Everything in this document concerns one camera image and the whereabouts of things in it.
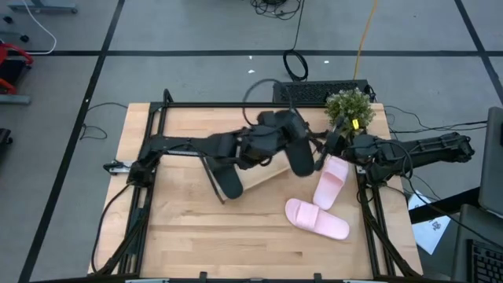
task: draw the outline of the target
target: yellow sticker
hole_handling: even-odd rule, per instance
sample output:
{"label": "yellow sticker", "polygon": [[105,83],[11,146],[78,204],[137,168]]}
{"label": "yellow sticker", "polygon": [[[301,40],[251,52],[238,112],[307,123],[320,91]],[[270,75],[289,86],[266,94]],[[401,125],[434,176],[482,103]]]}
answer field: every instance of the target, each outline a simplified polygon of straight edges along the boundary
{"label": "yellow sticker", "polygon": [[360,128],[360,124],[358,123],[358,120],[357,119],[354,119],[353,120],[353,128],[355,130],[359,129]]}

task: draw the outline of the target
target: wooden table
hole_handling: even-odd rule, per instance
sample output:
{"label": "wooden table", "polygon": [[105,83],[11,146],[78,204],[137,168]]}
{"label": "wooden table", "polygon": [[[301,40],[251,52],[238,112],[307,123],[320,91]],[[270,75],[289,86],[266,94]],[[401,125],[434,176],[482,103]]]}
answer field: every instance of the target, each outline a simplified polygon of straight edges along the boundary
{"label": "wooden table", "polygon": [[[149,104],[129,106],[117,160],[138,157],[148,109]],[[389,138],[383,106],[374,104],[373,109],[376,117],[369,133]],[[256,117],[262,110],[249,108],[247,114]],[[322,108],[301,108],[300,112],[313,131],[329,128]],[[240,108],[169,108],[164,135],[206,137],[243,125]],[[111,177],[107,203],[124,187],[126,177]],[[319,177],[315,172],[299,178],[286,170],[222,205],[198,158],[164,156],[158,166],[141,277],[195,278],[207,271],[212,278],[309,279],[313,273],[321,273],[324,279],[372,278],[354,170],[329,210],[350,224],[346,240],[334,241],[297,229],[286,219],[286,201],[294,197],[311,202]],[[388,184],[402,188],[396,177]],[[124,237],[132,192],[125,192],[105,216],[97,266],[105,263]],[[422,273],[403,195],[383,188],[381,199],[391,241],[410,266]],[[385,274],[377,238],[376,245],[380,272]]]}

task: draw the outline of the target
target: gray floor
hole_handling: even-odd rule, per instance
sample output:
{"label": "gray floor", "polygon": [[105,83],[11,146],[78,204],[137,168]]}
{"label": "gray floor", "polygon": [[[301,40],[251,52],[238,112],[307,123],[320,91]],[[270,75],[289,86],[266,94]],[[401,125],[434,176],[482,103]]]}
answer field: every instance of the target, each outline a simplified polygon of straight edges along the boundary
{"label": "gray floor", "polygon": [[[0,13],[8,13],[16,21],[9,27],[1,22],[0,29],[24,30],[31,42],[3,39],[30,50],[45,50],[51,45],[28,15],[14,14],[4,1],[0,3]],[[116,3],[82,0],[78,1],[77,15],[36,16],[57,36],[57,50],[99,50]],[[486,49],[503,50],[499,15],[503,2],[463,3]],[[370,0],[308,2],[298,49],[356,50],[371,6]],[[110,49],[283,50],[293,44],[297,19],[257,16],[248,1],[126,0]],[[475,46],[454,1],[381,0],[365,49],[475,50]],[[0,105],[0,127],[12,129],[15,139],[0,166],[2,281],[13,282],[19,277],[96,59],[36,57],[20,87],[22,94],[32,97],[32,104]],[[311,81],[352,76],[354,57],[306,59]],[[492,57],[491,62],[503,75],[503,58]],[[479,57],[363,57],[359,77],[368,79],[380,102],[413,111],[426,125],[485,119],[490,106],[501,106]],[[239,101],[244,90],[262,78],[289,81],[281,57],[107,57],[91,104],[158,101],[164,88],[176,101]],[[270,99],[270,86],[250,97],[251,101]],[[395,130],[419,128],[412,116],[393,109],[389,112],[395,114]],[[124,115],[124,109],[116,106],[88,113],[86,123],[105,129],[108,139],[86,139],[77,144],[33,281],[86,274],[109,181],[101,165],[116,154]],[[406,140],[437,134],[399,137]],[[472,137],[476,150],[473,161],[435,164],[416,171],[440,197],[479,184],[485,131],[465,134]],[[420,182],[414,184],[428,194]],[[425,267],[435,267],[429,260],[424,257]]]}

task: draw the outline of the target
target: black floor stripe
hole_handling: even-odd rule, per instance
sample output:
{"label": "black floor stripe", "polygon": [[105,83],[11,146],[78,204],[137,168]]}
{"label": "black floor stripe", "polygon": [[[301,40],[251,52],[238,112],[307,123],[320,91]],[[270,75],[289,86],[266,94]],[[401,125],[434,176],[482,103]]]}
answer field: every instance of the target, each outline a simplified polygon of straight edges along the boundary
{"label": "black floor stripe", "polygon": [[[106,56],[124,57],[211,57],[211,56],[283,56],[284,50],[108,50]],[[297,50],[304,56],[356,56],[357,50]],[[101,51],[61,50],[48,55],[52,56],[100,56]],[[363,50],[362,56],[368,57],[503,57],[503,51],[455,51],[455,50]]]}
{"label": "black floor stripe", "polygon": [[91,98],[93,97],[94,89],[96,88],[96,83],[98,81],[98,78],[100,77],[101,69],[103,68],[103,63],[105,62],[106,51],[110,47],[112,36],[116,30],[117,22],[119,21],[120,14],[124,6],[124,1],[125,0],[119,0],[117,3],[116,11],[113,14],[112,21],[110,23],[110,26],[108,27],[108,32],[105,37],[105,41],[103,42],[103,46],[101,47],[101,54],[97,59],[97,63],[93,70],[93,75],[90,77],[89,85],[87,86],[87,90],[84,95],[83,102],[80,106],[79,114],[77,115],[75,125],[73,126],[72,134],[70,135],[70,139],[68,141],[66,150],[64,151],[63,160],[61,161],[61,165],[57,171],[53,188],[51,189],[49,199],[47,200],[46,207],[44,208],[44,212],[42,214],[42,218],[40,219],[39,227],[35,232],[35,237],[31,243],[31,247],[28,252],[26,261],[24,262],[23,270],[21,271],[18,282],[22,283],[29,282],[31,274],[33,273],[33,269],[35,268],[35,264],[37,262],[37,258],[39,257],[42,243],[44,241],[47,229],[49,228],[50,220],[54,213],[54,208],[56,207],[57,199],[60,196],[64,178],[66,177],[68,168],[70,167],[70,161],[72,160],[73,152],[75,151],[75,146],[79,138],[81,126],[84,122],[84,119],[86,118],[86,112],[87,109],[89,108],[89,103],[91,101]]}
{"label": "black floor stripe", "polygon": [[482,55],[482,62],[484,64],[484,67],[486,68],[487,74],[490,78],[490,81],[493,83],[493,87],[496,90],[496,94],[499,96],[501,103],[503,103],[503,86],[501,86],[501,81],[494,70],[493,64],[490,62],[489,54],[486,52],[486,49],[484,48],[482,41],[480,40],[479,35],[477,34],[477,31],[475,30],[475,27],[473,26],[472,20],[470,20],[470,16],[468,15],[468,12],[466,11],[466,8],[463,5],[463,2],[461,0],[454,0],[456,3],[457,9],[459,9],[459,13],[461,14],[461,17],[463,18],[464,24],[466,25],[466,28],[468,29],[468,33],[472,37],[473,43],[475,44],[475,47],[477,48],[477,51],[479,51]]}

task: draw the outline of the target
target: yellow cable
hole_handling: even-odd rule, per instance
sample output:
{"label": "yellow cable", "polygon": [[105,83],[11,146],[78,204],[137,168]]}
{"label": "yellow cable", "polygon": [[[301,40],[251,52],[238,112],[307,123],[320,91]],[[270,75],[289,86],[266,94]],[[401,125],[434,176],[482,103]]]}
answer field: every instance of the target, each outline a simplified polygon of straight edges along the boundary
{"label": "yellow cable", "polygon": [[360,64],[360,53],[362,52],[363,43],[365,42],[365,38],[367,37],[367,32],[369,32],[370,22],[372,21],[372,17],[374,12],[376,11],[377,0],[374,0],[374,6],[372,7],[372,11],[370,11],[369,19],[367,20],[367,25],[365,26],[365,31],[362,35],[362,40],[360,41],[360,46],[358,47],[358,54],[356,55],[356,64],[354,65],[354,74],[353,80],[356,80],[356,74],[358,74],[358,65]]}

